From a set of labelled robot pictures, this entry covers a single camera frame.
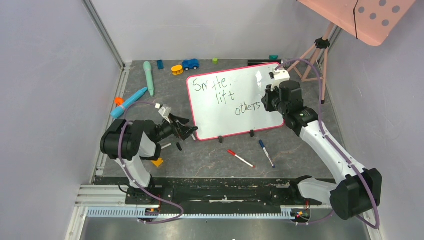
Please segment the black marker cap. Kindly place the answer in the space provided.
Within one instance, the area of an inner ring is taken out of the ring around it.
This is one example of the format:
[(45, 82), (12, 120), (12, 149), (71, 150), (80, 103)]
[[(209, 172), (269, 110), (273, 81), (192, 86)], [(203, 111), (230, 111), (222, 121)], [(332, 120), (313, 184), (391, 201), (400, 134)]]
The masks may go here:
[(177, 148), (178, 148), (179, 151), (182, 151), (183, 150), (183, 148), (182, 148), (182, 146), (181, 146), (181, 144), (179, 142), (176, 143), (176, 146), (177, 146)]

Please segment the pink framed whiteboard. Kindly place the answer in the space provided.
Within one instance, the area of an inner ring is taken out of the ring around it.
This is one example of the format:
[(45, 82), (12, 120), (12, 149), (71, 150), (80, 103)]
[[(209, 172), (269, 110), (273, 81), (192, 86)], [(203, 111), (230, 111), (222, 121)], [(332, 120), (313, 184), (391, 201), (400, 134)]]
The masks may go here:
[(262, 103), (265, 90), (274, 81), (271, 62), (221, 70), (187, 78), (193, 122), (201, 141), (281, 127), (283, 117), (267, 112)]

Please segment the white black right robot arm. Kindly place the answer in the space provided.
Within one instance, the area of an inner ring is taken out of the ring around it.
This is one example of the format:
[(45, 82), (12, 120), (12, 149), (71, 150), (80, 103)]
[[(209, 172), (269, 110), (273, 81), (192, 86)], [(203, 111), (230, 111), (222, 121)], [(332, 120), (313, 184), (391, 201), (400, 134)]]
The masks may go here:
[(331, 172), (335, 182), (299, 177), (290, 185), (289, 199), (295, 204), (315, 200), (330, 205), (336, 215), (348, 220), (373, 210), (381, 202), (382, 175), (355, 160), (331, 135), (319, 114), (305, 106), (302, 88), (288, 80), (265, 88), (262, 103), (267, 112), (278, 112), (285, 125), (307, 143)]

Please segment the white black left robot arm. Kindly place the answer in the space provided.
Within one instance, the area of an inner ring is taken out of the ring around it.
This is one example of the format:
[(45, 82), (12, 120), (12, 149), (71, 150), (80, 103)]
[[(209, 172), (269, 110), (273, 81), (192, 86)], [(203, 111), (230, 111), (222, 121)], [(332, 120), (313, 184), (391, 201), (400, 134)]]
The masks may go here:
[(100, 151), (114, 160), (124, 171), (129, 185), (138, 188), (138, 197), (145, 204), (153, 203), (157, 190), (151, 186), (152, 176), (143, 161), (158, 161), (162, 152), (160, 142), (170, 136), (179, 140), (191, 137), (199, 128), (189, 126), (189, 119), (173, 114), (161, 124), (153, 120), (116, 119), (100, 140)]

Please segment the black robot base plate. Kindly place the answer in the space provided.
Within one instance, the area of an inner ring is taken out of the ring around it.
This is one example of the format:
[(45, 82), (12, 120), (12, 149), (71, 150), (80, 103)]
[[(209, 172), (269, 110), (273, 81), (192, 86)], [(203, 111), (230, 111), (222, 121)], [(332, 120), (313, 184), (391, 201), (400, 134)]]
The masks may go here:
[(161, 214), (277, 214), (281, 206), (305, 209), (321, 205), (297, 196), (287, 178), (156, 177), (147, 191), (129, 187), (127, 205), (158, 205)]

